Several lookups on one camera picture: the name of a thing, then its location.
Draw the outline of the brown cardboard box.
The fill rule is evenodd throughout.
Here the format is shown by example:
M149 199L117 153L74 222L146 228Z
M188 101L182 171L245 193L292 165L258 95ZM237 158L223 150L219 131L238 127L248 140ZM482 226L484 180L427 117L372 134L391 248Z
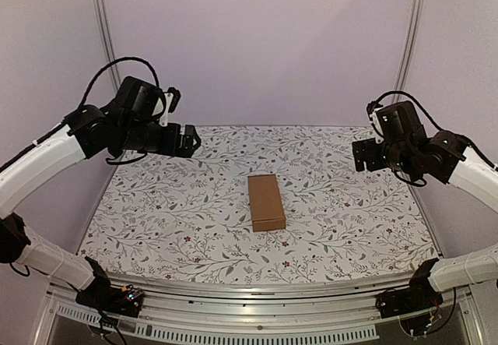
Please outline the brown cardboard box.
M284 230L286 216L276 176L250 176L247 185L253 232Z

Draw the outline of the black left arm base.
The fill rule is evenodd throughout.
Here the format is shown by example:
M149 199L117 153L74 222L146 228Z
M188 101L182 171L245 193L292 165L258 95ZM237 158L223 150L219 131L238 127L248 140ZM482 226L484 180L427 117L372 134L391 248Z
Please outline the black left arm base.
M112 287L99 263L88 256L85 260L92 268L93 280L87 288L78 291L75 302L97 311L138 318L145 291L132 284L120 288Z

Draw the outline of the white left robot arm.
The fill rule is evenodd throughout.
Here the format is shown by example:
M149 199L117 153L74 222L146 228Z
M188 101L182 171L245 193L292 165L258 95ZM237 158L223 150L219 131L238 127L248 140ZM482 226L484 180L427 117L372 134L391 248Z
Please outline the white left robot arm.
M109 279L97 261L82 258L41 237L16 209L63 171L103 150L115 157L131 150L190 158L201 139L193 125L164 123L134 111L110 111L86 105L73 111L13 162L1 168L1 262L35 269L84 290L99 309L116 301Z

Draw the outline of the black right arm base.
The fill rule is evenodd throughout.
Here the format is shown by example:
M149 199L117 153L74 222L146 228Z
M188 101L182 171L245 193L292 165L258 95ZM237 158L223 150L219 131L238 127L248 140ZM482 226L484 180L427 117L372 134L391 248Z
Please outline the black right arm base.
M423 262L410 278L406 288L390 288L378 294L375 307L381 318L404 315L442 304L441 293L434 290L429 283L430 270L438 261L439 259L430 259Z

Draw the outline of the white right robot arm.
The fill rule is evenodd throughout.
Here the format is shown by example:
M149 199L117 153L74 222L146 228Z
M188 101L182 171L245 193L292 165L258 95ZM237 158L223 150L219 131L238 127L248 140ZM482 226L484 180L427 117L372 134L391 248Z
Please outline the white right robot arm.
M410 185L421 187L426 174L472 195L497 211L497 170L487 164L464 136L439 131L429 138L414 133L385 136L352 143L355 169L391 169L398 176L407 174ZM497 279L497 245L449 259L425 261L415 271L402 295L402 304L418 311L433 293L454 287Z

